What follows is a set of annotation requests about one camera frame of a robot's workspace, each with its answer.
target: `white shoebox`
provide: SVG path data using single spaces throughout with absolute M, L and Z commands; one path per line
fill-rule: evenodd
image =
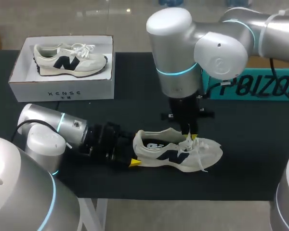
M 34 45 L 55 47 L 61 43 L 95 45 L 94 51 L 108 58 L 105 69 L 90 77 L 70 75 L 45 77 L 37 72 Z M 115 92 L 115 53 L 112 36 L 28 37 L 18 55 L 9 84 L 19 102 L 113 99 Z

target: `shoebox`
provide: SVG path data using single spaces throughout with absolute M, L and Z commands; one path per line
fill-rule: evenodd
M 289 63 L 274 60 L 274 67 L 282 86 L 289 93 Z M 204 90 L 221 82 L 209 76 L 203 70 L 202 79 Z M 278 84 L 273 78 L 269 59 L 251 56 L 246 69 L 236 79 L 237 83 L 247 86 L 246 89 L 240 85 L 224 85 L 212 89 L 210 99 L 214 100 L 268 100 L 268 101 L 288 101 L 288 98 L 281 92 Z
M 71 75 L 41 76 L 33 59 L 36 44 L 55 47 L 61 43 L 95 45 L 94 53 L 108 61 L 99 74 L 77 78 Z M 115 87 L 115 53 L 112 36 L 28 37 L 18 55 L 9 85 L 19 102 L 113 99 Z

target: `white sneaker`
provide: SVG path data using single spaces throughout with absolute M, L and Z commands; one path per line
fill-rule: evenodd
M 186 138 L 180 132 L 169 128 L 161 132 L 140 130 L 133 140 L 133 148 L 141 161 L 140 166 L 174 166 L 182 172 L 205 171 L 223 155 L 221 145 L 215 141 Z
M 34 46 L 34 60 L 41 76 L 72 75 L 88 77 L 99 73 L 107 57 L 93 53 L 94 45 L 60 44 L 56 47 Z

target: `shoe sole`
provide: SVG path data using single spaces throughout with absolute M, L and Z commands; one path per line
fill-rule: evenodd
M 76 71 L 71 71 L 71 70 L 65 70 L 65 69 L 47 69 L 47 68 L 41 68 L 35 58 L 33 58 L 35 64 L 37 65 L 37 70 L 40 76 L 62 76 L 62 75 L 69 75 L 69 76 L 74 76 L 76 78 L 85 78 L 85 77 L 90 77 L 90 76 L 94 76 L 97 75 L 99 73 L 101 73 L 103 71 L 103 69 L 105 69 L 107 63 L 108 63 L 108 59 L 106 56 L 104 56 L 106 59 L 106 64 L 105 66 L 103 66 L 102 68 L 93 70 L 93 71 L 88 71 L 88 72 L 76 72 Z
M 203 165 L 203 168 L 206 169 L 208 167 L 211 167 L 211 166 L 215 165 L 221 159 L 222 155 L 216 156 L 209 165 Z M 168 160 L 148 159 L 148 158 L 145 158 L 145 157 L 138 157 L 137 159 L 141 161 L 140 166 L 142 166 L 142 167 L 172 166 L 172 167 L 175 167 L 175 168 L 179 169 L 182 172 L 197 172 L 197 171 L 201 171 L 200 166 L 188 167 L 188 166 L 179 165 L 179 164 L 174 163 L 174 162 L 170 162 Z

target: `tiled floor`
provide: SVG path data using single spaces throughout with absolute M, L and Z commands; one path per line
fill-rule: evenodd
M 158 0 L 0 0 L 4 49 L 20 49 L 27 36 L 114 35 L 116 51 L 150 51 L 148 17 Z M 194 20 L 214 22 L 224 0 L 184 0 Z M 254 0 L 275 13 L 289 0 Z M 107 231 L 269 231 L 267 202 L 110 200 Z
M 224 0 L 184 0 L 194 20 L 214 22 L 227 10 Z M 289 0 L 254 0 L 253 9 L 275 13 Z M 150 51 L 148 17 L 158 0 L 0 0 L 4 49 L 20 49 L 27 36 L 114 35 L 116 51 Z

